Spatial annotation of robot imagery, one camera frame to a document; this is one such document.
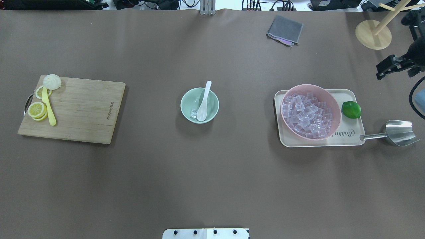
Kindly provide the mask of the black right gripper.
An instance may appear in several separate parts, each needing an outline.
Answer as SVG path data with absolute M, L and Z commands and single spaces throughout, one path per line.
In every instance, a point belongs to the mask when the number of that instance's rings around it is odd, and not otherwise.
M 414 77 L 419 72 L 424 72 L 425 67 L 425 43 L 424 40 L 415 40 L 407 51 L 407 58 L 388 56 L 376 65 L 378 80 L 393 72 L 408 70 L 408 76 Z

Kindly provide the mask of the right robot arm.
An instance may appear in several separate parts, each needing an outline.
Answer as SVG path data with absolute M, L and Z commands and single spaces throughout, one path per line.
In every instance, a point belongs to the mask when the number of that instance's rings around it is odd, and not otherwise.
M 408 76 L 414 77 L 419 72 L 425 70 L 425 43 L 424 37 L 416 39 L 409 47 L 406 54 L 403 56 L 390 55 L 376 65 L 377 73 L 376 77 L 378 80 L 383 79 L 385 76 L 394 73 L 401 72 L 408 69 Z M 417 115 L 424 119 L 424 115 L 416 108 L 418 106 L 422 112 L 425 109 L 425 92 L 424 89 L 419 91 L 416 95 L 413 95 L 417 87 L 424 82 L 422 77 L 411 89 L 408 101 L 412 109 Z

